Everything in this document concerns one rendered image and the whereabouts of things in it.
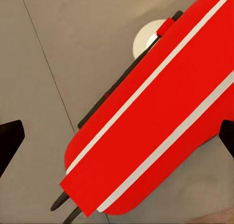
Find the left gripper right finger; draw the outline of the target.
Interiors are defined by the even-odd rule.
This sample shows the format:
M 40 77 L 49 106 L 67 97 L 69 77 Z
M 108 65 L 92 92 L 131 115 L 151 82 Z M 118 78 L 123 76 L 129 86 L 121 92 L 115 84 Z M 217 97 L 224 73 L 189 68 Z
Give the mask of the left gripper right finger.
M 234 158 L 234 121 L 223 120 L 218 135 Z

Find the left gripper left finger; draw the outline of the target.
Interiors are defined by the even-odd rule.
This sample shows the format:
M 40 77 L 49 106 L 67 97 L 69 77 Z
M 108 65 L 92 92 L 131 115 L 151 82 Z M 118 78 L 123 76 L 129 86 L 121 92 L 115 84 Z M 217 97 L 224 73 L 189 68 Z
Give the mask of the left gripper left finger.
M 0 125 L 0 177 L 25 138 L 21 120 Z

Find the radio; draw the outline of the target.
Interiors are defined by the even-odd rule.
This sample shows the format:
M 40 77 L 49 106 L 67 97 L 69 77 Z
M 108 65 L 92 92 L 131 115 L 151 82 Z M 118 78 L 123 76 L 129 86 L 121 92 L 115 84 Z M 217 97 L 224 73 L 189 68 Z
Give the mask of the radio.
M 234 121 L 234 0 L 197 0 L 156 34 L 66 148 L 64 192 L 50 208 L 74 201 L 63 224 L 130 212 Z

